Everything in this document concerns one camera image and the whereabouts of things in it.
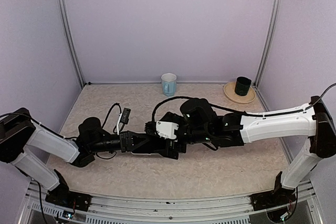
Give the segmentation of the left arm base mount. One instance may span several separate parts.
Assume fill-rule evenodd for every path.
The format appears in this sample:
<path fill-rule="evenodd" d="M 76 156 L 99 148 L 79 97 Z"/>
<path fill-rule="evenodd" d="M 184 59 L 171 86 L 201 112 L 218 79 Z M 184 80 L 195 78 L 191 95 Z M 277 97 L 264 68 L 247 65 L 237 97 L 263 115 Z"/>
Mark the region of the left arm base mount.
<path fill-rule="evenodd" d="M 61 173 L 56 169 L 54 169 L 54 172 L 58 176 L 59 184 L 55 189 L 48 190 L 45 201 L 57 206 L 87 212 L 91 204 L 92 196 L 71 191 Z"/>

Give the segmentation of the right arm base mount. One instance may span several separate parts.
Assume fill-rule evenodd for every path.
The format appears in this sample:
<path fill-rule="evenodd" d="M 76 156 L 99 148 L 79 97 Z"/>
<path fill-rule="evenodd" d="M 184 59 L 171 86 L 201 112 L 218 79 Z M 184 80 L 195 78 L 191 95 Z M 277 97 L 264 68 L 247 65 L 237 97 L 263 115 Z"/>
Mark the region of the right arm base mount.
<path fill-rule="evenodd" d="M 296 189 L 285 189 L 281 184 L 282 172 L 276 176 L 273 190 L 250 195 L 254 211 L 273 208 L 296 201 Z"/>

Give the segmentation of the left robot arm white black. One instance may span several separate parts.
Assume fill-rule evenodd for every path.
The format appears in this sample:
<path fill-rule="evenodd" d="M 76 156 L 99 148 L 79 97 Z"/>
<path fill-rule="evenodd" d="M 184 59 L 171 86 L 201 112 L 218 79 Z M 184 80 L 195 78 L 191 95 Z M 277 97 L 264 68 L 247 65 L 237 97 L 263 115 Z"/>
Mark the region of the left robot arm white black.
<path fill-rule="evenodd" d="M 77 137 L 64 137 L 37 122 L 26 108 L 1 115 L 1 162 L 12 164 L 23 174 L 48 190 L 60 204 L 73 201 L 73 193 L 57 170 L 49 169 L 30 147 L 36 147 L 61 158 L 66 163 L 83 168 L 95 160 L 100 152 L 134 152 L 141 149 L 149 153 L 148 144 L 156 136 L 124 131 L 111 134 L 103 129 L 96 117 L 85 119 L 78 127 Z"/>

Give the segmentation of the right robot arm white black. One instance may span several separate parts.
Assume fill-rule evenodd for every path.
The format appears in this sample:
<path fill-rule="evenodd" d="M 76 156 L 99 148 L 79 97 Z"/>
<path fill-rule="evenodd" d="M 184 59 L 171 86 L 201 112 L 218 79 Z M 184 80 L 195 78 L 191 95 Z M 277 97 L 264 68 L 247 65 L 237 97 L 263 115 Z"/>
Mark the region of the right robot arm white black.
<path fill-rule="evenodd" d="M 276 137 L 305 136 L 303 148 L 290 166 L 276 177 L 275 187 L 269 192 L 273 205 L 288 198 L 299 182 L 317 164 L 335 155 L 335 126 L 322 101 L 322 96 L 312 96 L 309 103 L 263 113 L 247 113 L 226 109 L 218 116 L 206 99 L 184 97 L 182 117 L 178 122 L 151 120 L 154 135 L 185 144 L 199 139 L 215 147 L 231 147 L 236 142 L 247 144 Z"/>

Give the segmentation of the clear phone case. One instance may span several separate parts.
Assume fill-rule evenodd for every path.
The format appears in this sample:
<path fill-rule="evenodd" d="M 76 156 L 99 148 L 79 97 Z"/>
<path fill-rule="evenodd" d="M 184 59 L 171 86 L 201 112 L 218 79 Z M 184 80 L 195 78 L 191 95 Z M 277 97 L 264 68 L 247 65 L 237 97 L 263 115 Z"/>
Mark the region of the clear phone case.
<path fill-rule="evenodd" d="M 142 153 L 142 152 L 135 152 L 135 151 L 132 151 L 131 152 L 132 155 L 144 155 L 144 156 L 152 156 L 152 155 L 159 155 L 158 153 Z"/>

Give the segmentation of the black phone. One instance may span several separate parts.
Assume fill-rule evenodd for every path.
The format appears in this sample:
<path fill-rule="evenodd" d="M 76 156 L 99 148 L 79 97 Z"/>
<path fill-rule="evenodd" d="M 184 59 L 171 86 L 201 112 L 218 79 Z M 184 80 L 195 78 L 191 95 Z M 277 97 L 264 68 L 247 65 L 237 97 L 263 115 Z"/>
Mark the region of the black phone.
<path fill-rule="evenodd" d="M 166 140 L 152 140 L 142 145 L 138 149 L 134 150 L 135 152 L 142 153 L 159 153 L 166 149 Z"/>

